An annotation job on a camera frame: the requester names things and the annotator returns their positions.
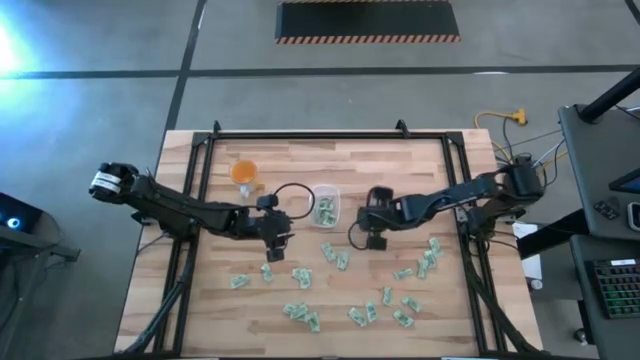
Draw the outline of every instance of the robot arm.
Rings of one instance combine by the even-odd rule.
[[[496,177],[501,174],[503,182],[499,183]],[[384,230],[413,229],[433,219],[438,212],[489,199],[482,207],[465,210],[468,231],[487,232],[501,216],[522,215],[524,206],[536,202],[543,192],[531,161],[518,158],[513,165],[429,195],[393,199],[392,189],[374,187],[367,196],[367,205],[358,209],[357,222],[361,230],[369,233],[366,248],[386,250],[386,239],[380,236]]]
[[[175,237],[191,240],[200,225],[214,235],[234,240],[262,239],[270,262],[284,259],[284,247],[293,236],[289,234],[291,219],[274,210],[278,206],[274,194],[258,198],[256,206],[204,203],[158,184],[151,176],[140,175],[132,165],[119,163],[100,165],[89,193],[99,201],[133,207],[137,210],[134,219],[156,219],[163,231]],[[251,208],[265,214],[250,217]]]

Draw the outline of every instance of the concrete floor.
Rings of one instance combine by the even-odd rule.
[[[622,0],[452,0],[460,44],[277,47],[276,0],[209,0],[192,68],[615,65],[640,61],[640,27]],[[178,70],[196,0],[0,2],[0,72]],[[512,142],[559,129],[560,106],[586,103],[625,74],[190,79],[178,129],[465,128],[485,110],[527,110]],[[109,354],[140,227],[130,209],[92,200],[102,161],[155,167],[176,79],[0,80],[0,191],[53,214],[79,261],[50,271],[19,329],[15,359]],[[638,96],[626,105],[640,103]],[[502,143],[501,121],[482,124]],[[540,156],[561,135],[517,151]],[[549,222],[578,208],[571,166],[531,207]],[[537,301],[545,348],[594,356],[571,339],[574,303]]]

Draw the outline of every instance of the orange cup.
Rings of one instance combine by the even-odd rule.
[[[229,170],[231,180],[240,186],[240,193],[247,197],[256,189],[256,178],[258,177],[258,167],[253,161],[239,160],[231,165]]]

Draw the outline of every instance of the clear plastic container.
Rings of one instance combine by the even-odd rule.
[[[333,185],[316,185],[311,190],[316,196],[316,203],[311,212],[313,225],[325,229],[336,227],[340,220],[340,190]]]

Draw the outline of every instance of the wooden tabletop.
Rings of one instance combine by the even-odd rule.
[[[472,176],[492,171],[496,163],[486,130],[464,133]],[[157,180],[182,190],[193,131],[167,133],[157,171]],[[385,185],[395,196],[431,193],[447,187],[442,148],[435,140],[228,140],[216,141],[207,192],[208,201],[243,203],[229,178],[229,166],[238,159],[258,165],[264,191],[273,192],[287,182],[309,186],[331,184],[341,193],[338,225],[331,230],[314,227],[310,218],[293,224],[296,234],[289,241],[284,261],[272,263],[275,280],[263,281],[260,267],[266,262],[262,241],[232,241],[206,232],[200,237],[186,323],[183,356],[233,357],[409,357],[477,355],[469,310],[460,247],[451,212],[438,214],[422,227],[385,232],[386,252],[357,251],[349,245],[346,231],[364,204],[369,189]],[[202,156],[200,156],[195,196]],[[461,179],[459,167],[457,178]],[[304,213],[309,196],[297,188],[278,194],[280,209],[289,215]],[[141,245],[159,234],[146,228]],[[396,281],[393,272],[417,268],[417,259],[427,248],[427,239],[437,237],[444,250],[436,270],[426,280],[411,277]],[[356,239],[363,239],[357,234]],[[513,243],[508,236],[496,237]],[[340,272],[325,260],[320,244],[330,242],[334,250],[349,250],[347,271]],[[141,253],[133,269],[127,302],[116,341],[116,350],[130,345],[148,324],[160,304],[171,248],[163,239]],[[541,340],[518,253],[494,244],[489,252],[499,302],[509,318],[534,346]],[[302,290],[291,278],[295,267],[313,270],[312,287]],[[249,285],[231,290],[229,280],[248,274]],[[393,306],[382,305],[382,288],[393,288]],[[422,304],[412,313],[400,300],[410,295]],[[364,313],[364,305],[377,304],[379,319],[360,328],[348,316],[351,307]],[[312,334],[301,322],[282,313],[286,303],[304,302],[320,317],[321,332]],[[402,309],[416,320],[401,327],[392,313]],[[490,321],[483,319],[490,342]],[[167,343],[173,339],[170,321]]]

